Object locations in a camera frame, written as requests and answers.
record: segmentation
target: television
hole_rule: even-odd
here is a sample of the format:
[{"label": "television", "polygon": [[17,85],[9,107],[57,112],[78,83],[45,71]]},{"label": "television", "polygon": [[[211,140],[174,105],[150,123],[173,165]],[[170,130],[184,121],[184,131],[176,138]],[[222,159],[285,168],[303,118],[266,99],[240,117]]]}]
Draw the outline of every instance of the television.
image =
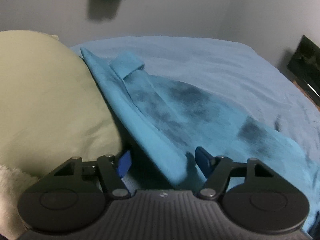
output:
[{"label": "television", "polygon": [[320,106],[320,48],[303,35],[287,68],[297,77],[297,84]]}]

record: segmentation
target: pillow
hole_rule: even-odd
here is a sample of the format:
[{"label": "pillow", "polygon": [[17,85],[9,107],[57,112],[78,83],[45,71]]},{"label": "pillow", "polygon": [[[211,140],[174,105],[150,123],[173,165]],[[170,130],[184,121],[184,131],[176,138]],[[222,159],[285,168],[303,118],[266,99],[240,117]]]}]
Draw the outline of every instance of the pillow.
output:
[{"label": "pillow", "polygon": [[43,33],[0,32],[0,164],[42,177],[72,156],[116,155],[116,122],[78,55]]}]

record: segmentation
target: fuzzy white fabric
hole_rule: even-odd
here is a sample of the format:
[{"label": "fuzzy white fabric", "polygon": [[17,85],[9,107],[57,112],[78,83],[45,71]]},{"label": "fuzzy white fabric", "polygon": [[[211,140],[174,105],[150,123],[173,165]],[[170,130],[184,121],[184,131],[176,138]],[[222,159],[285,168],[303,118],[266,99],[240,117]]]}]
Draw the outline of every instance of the fuzzy white fabric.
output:
[{"label": "fuzzy white fabric", "polygon": [[0,234],[16,240],[25,232],[18,213],[18,199],[38,178],[20,169],[9,169],[0,165]]}]

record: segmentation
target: wooden furniture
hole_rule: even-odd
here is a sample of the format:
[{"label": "wooden furniture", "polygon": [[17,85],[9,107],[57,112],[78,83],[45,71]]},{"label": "wooden furniture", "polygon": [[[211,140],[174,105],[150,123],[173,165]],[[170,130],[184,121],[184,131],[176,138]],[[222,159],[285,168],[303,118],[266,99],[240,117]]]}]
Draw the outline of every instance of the wooden furniture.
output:
[{"label": "wooden furniture", "polygon": [[308,95],[307,92],[305,92],[297,83],[296,80],[293,80],[292,83],[306,96],[306,98],[308,98],[315,106],[316,108],[318,108],[318,110],[320,111],[320,106],[318,106],[313,100],[312,98]]}]

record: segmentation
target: bed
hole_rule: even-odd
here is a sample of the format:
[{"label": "bed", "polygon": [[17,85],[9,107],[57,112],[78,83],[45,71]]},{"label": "bed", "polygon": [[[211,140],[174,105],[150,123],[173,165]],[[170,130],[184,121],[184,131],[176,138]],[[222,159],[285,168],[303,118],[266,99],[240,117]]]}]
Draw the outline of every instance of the bed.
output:
[{"label": "bed", "polygon": [[[106,61],[131,51],[143,59],[148,74],[205,90],[297,142],[306,163],[320,160],[320,112],[294,84],[244,44],[156,36],[90,41],[71,49],[81,55],[80,48]],[[308,179],[312,184],[309,190],[314,192],[319,192],[318,173],[317,168]],[[318,200],[313,198],[313,209]],[[316,210],[311,213],[306,231],[314,223]]]}]

